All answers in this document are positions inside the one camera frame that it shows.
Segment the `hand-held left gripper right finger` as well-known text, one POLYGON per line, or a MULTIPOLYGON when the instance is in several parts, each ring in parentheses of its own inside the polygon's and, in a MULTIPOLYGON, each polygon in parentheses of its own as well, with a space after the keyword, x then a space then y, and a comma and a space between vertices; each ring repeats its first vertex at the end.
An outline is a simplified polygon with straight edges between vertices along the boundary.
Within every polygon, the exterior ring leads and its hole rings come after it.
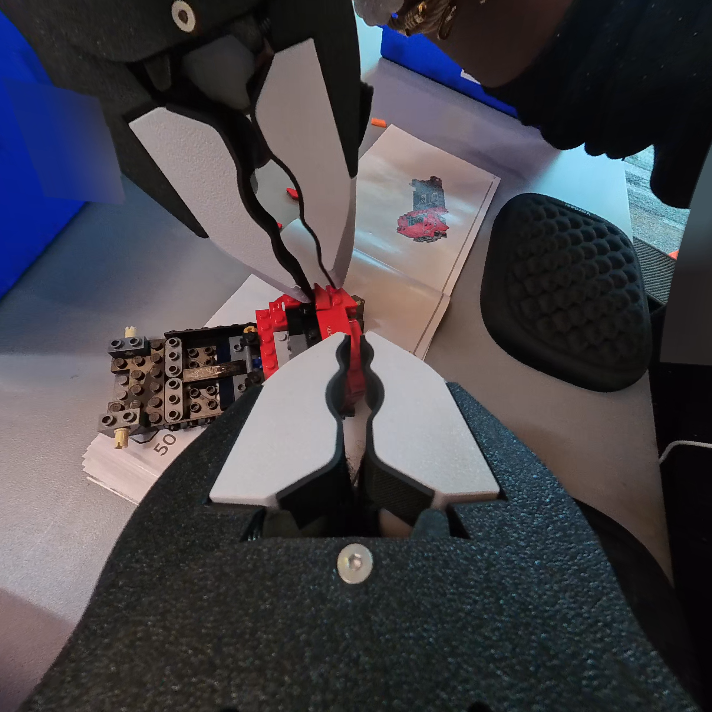
POLYGON ((375 333, 361 339, 367 420, 360 485, 393 515, 490 501, 500 487, 445 380, 375 333))

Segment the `black quilted pad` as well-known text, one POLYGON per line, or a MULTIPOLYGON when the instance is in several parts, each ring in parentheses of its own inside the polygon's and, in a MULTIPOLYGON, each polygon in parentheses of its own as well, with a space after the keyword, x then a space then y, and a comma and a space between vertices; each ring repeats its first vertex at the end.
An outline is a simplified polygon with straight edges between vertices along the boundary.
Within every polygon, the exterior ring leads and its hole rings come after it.
POLYGON ((655 557, 626 528, 575 501, 596 533, 619 586, 654 649, 704 711, 711 710, 687 620, 672 583, 655 557))
POLYGON ((546 195, 519 194, 496 216, 481 312, 510 356, 592 391, 633 385, 652 355, 631 241, 609 221, 546 195))

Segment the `lego instruction booklet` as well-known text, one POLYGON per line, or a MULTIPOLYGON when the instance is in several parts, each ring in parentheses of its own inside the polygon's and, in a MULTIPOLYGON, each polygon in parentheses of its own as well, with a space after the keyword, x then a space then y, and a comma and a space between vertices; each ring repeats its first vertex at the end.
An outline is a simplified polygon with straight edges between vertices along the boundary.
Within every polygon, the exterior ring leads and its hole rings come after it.
MULTIPOLYGON (((362 158, 355 249, 344 289, 365 299, 365 328, 424 360, 500 179, 391 125, 362 158)), ((254 321, 279 296, 257 276, 205 324, 254 321)), ((99 434, 87 479, 137 505, 207 425, 162 429, 116 449, 99 434)))

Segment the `blue plastic bin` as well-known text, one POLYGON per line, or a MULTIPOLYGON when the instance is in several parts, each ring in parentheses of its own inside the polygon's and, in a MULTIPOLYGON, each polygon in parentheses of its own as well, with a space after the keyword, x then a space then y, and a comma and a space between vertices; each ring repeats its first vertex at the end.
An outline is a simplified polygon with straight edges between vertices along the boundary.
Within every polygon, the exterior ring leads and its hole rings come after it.
POLYGON ((518 117, 513 107, 485 92, 478 81, 421 34, 406 37, 383 26, 380 50, 383 58, 401 67, 513 118, 518 117))
POLYGON ((2 14, 2 296, 85 200, 124 200, 100 103, 54 87, 27 40, 2 14))

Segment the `red and black lego car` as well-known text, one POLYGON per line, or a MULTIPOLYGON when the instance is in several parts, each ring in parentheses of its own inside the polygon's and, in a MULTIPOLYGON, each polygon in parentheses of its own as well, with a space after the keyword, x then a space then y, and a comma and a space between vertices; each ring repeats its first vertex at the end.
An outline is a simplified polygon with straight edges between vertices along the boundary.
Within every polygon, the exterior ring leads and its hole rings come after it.
POLYGON ((282 295, 251 322, 165 332, 149 339, 133 330, 110 342, 112 396, 98 432, 118 449, 129 438, 213 422, 247 391, 325 338, 351 337, 342 417, 353 416, 365 393, 360 342, 365 301, 344 289, 314 288, 316 301, 282 295))

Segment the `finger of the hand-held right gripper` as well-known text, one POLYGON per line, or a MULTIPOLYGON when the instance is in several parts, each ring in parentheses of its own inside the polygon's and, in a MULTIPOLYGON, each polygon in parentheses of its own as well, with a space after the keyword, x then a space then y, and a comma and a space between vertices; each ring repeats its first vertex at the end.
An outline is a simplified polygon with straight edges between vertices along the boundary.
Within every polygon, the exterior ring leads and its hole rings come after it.
POLYGON ((245 115, 158 107, 129 127, 221 250, 282 293, 311 298, 276 220, 256 199, 251 177, 257 136, 245 115))
POLYGON ((302 226, 286 227, 287 247, 295 249, 310 282, 342 287, 354 242, 356 178, 347 169, 312 39, 273 56, 255 118, 300 199, 302 226))

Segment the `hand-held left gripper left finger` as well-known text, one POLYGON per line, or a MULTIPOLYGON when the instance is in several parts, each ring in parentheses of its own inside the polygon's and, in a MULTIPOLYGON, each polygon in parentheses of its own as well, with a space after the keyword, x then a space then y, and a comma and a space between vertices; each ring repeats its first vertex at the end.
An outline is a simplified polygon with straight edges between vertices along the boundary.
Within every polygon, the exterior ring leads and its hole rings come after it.
POLYGON ((294 515, 334 515, 349 506, 340 410, 351 339, 336 333, 267 380, 211 489, 211 502, 294 515))

